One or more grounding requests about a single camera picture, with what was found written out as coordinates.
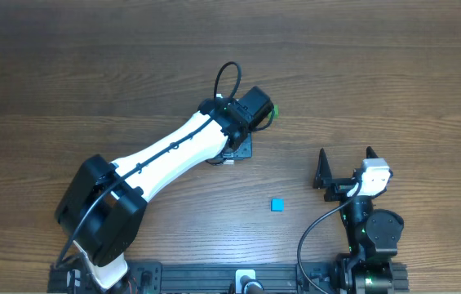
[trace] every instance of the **robotic forearm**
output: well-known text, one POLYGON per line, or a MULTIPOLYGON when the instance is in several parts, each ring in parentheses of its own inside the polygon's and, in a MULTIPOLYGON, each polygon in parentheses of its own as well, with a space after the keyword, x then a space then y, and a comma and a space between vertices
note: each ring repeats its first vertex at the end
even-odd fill
MULTIPOLYGON (((228 65, 235 64, 220 70, 215 93, 228 65)), ((238 84, 228 98, 203 101, 181 128, 147 149, 111 163, 96 155, 81 165, 55 212, 70 236, 55 267, 74 243, 101 289, 115 286, 128 271, 123 252, 137 235, 147 203, 189 168, 238 149, 273 110, 258 87, 233 99, 238 84)))

